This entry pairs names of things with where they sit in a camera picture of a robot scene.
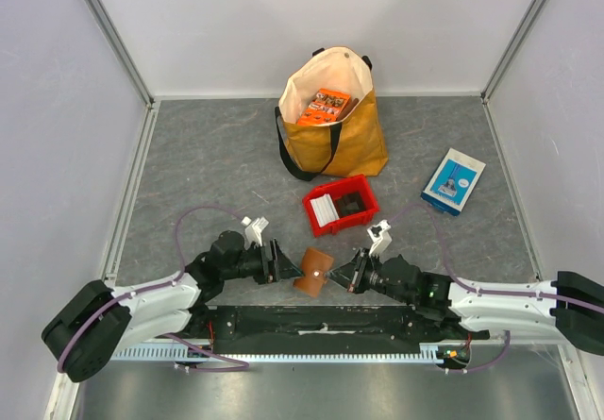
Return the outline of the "brown leather card holder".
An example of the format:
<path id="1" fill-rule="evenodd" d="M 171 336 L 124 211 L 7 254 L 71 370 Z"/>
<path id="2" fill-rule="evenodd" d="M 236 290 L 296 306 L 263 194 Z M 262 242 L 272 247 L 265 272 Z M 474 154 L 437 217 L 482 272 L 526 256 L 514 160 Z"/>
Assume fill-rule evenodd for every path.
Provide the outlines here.
<path id="1" fill-rule="evenodd" d="M 297 278 L 293 286 L 310 297 L 317 297 L 327 283 L 327 273 L 333 263 L 334 258 L 330 255 L 308 247 L 300 264 L 303 276 Z"/>

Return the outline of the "red plastic bin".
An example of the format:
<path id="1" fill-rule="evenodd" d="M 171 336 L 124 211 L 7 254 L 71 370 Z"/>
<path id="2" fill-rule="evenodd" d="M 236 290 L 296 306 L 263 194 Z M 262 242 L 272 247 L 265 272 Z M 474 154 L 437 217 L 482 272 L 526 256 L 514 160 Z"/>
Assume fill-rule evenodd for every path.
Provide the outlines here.
<path id="1" fill-rule="evenodd" d="M 353 192 L 361 193 L 366 211 L 340 218 L 325 227 L 319 227 L 312 212 L 310 201 L 325 193 L 329 193 L 333 201 L 335 201 L 337 198 Z M 369 181 L 364 175 L 343 178 L 315 187 L 303 198 L 302 205 L 309 217 L 310 228 L 314 237 L 338 234 L 346 228 L 367 225 L 373 219 L 374 215 L 379 212 L 377 199 L 370 187 Z"/>

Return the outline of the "blue white box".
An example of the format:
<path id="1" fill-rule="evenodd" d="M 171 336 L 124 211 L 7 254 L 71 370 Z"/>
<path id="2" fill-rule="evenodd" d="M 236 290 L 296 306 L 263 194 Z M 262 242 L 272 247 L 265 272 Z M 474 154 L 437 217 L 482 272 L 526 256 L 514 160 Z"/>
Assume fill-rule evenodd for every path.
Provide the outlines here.
<path id="1" fill-rule="evenodd" d="M 484 162 L 449 148 L 420 197 L 437 210 L 459 216 L 485 167 Z"/>

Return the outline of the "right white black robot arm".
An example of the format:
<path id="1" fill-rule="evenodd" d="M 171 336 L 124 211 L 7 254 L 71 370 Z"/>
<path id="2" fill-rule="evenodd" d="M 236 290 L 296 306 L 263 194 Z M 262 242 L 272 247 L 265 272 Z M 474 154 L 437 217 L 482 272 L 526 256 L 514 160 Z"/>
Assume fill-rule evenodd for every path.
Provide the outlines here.
<path id="1" fill-rule="evenodd" d="M 533 283 L 479 282 L 424 272 L 402 256 L 381 261 L 362 249 L 327 275 L 350 293 L 374 291 L 412 308 L 442 340 L 506 332 L 603 353 L 603 287 L 572 271 Z"/>

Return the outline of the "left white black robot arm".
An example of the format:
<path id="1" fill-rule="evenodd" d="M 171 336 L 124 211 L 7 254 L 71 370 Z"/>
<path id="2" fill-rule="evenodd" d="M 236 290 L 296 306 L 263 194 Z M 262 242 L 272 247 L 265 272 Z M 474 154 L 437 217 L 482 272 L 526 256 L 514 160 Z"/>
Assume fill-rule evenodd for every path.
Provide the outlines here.
<path id="1" fill-rule="evenodd" d="M 203 334 L 207 304 L 229 280 L 251 277 L 262 285 L 301 274 L 277 240 L 246 244 L 242 234 L 225 231 L 168 277 L 128 287 L 110 288 L 101 279 L 85 284 L 42 330 L 42 341 L 58 371 L 81 382 L 132 345 L 166 334 Z"/>

